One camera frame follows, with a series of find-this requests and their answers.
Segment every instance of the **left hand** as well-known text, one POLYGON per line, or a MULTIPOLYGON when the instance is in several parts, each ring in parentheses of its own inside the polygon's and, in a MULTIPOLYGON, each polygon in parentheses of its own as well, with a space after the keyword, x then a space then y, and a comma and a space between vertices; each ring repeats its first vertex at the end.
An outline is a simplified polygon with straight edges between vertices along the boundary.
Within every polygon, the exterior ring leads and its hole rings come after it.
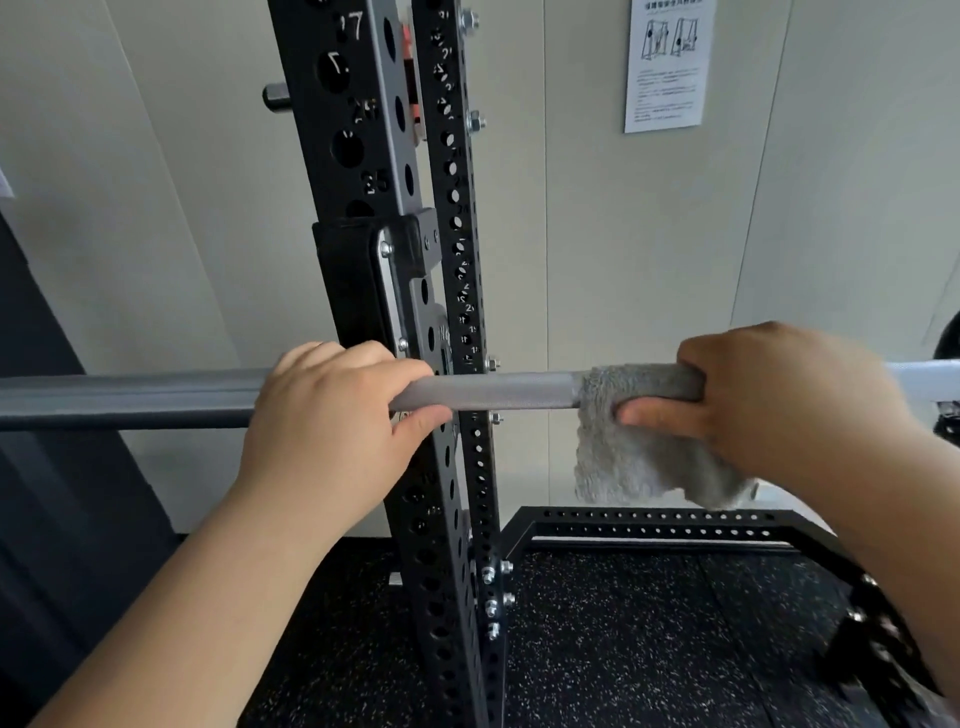
POLYGON ((289 527, 332 529, 339 538, 387 495, 424 438, 452 417, 436 405, 391 422, 391 400, 423 376, 433 376, 426 362, 397 360, 373 341, 348 350, 311 342, 287 352, 257 398, 237 495, 279 509, 289 527))

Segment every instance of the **diagram on paper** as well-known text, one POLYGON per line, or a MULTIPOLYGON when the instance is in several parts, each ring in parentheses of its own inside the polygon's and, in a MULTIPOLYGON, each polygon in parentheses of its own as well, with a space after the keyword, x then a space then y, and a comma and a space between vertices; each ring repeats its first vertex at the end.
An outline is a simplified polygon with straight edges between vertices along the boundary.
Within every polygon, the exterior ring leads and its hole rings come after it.
POLYGON ((643 39, 640 57, 652 61, 657 56, 682 56, 697 50, 697 25, 695 17, 682 17, 674 27, 673 42, 670 42, 670 24, 663 20, 648 20, 647 33, 643 39))
POLYGON ((682 56, 685 52, 697 50, 697 18, 680 18, 673 37, 671 56, 682 56))
POLYGON ((670 24, 661 20, 650 20, 647 22, 647 35, 643 39, 642 58, 652 61, 654 56, 666 56, 666 50, 670 45, 670 24))

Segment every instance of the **forearm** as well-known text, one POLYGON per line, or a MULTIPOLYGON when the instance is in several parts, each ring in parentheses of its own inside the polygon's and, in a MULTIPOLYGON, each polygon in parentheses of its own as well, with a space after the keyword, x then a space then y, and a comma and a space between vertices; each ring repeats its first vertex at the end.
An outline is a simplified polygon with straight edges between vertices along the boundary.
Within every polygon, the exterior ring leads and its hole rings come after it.
POLYGON ((339 535, 305 544, 282 514, 244 492, 228 496, 35 728, 235 725, 307 581, 339 535))
POLYGON ((800 495, 903 614, 960 706, 960 450, 919 429, 844 455, 800 495))

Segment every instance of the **speckled black flooring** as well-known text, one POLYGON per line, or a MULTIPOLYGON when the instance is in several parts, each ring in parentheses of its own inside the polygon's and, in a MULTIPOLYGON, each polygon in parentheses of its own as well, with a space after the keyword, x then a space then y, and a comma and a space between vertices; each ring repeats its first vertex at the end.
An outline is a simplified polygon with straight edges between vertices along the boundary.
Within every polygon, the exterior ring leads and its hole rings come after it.
MULTIPOLYGON (((321 565, 242 728, 423 725, 411 627, 388 542, 321 565)), ((884 726, 816 679, 846 608, 797 555, 529 551, 513 583, 507 725, 884 726)))

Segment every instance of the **black steel upright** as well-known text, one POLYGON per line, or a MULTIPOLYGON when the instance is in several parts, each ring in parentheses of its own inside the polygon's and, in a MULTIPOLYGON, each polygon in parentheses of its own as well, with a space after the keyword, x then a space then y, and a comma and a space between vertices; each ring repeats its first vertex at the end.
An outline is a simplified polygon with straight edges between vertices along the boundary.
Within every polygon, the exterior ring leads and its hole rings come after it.
MULTIPOLYGON (((436 214, 420 202, 396 4, 270 0, 270 9, 341 343, 378 339, 397 355, 445 370, 447 321, 429 275, 440 262, 441 238, 436 214)), ((454 448, 451 426, 434 431, 385 505, 434 698, 433 723, 486 728, 454 448)))
MULTIPOLYGON (((420 75, 420 113, 426 127, 434 205, 443 244, 444 292, 453 374, 487 370, 483 280, 473 194, 471 128, 464 36, 475 15, 456 0, 413 0, 420 75)), ((490 413, 461 412, 460 434, 478 575, 486 700, 491 726, 503 724, 507 622, 500 561, 500 517, 490 413)))

